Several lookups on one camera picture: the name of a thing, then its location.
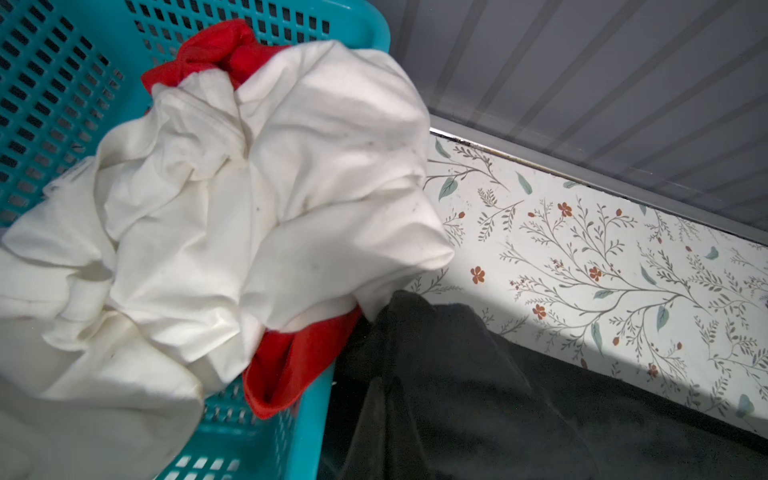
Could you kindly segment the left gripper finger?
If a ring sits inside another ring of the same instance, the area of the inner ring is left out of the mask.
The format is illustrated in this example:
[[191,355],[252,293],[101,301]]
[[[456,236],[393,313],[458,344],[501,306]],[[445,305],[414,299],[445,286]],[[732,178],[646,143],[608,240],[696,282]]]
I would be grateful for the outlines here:
[[341,479],[430,479],[425,451],[402,382],[369,384]]

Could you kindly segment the black t shirt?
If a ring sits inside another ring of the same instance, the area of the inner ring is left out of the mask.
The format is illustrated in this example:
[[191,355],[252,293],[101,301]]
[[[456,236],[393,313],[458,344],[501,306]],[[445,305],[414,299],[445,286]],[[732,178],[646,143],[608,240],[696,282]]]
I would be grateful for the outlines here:
[[404,291],[336,362],[318,477],[339,474],[373,379],[402,382],[430,479],[763,479],[767,442],[515,345]]

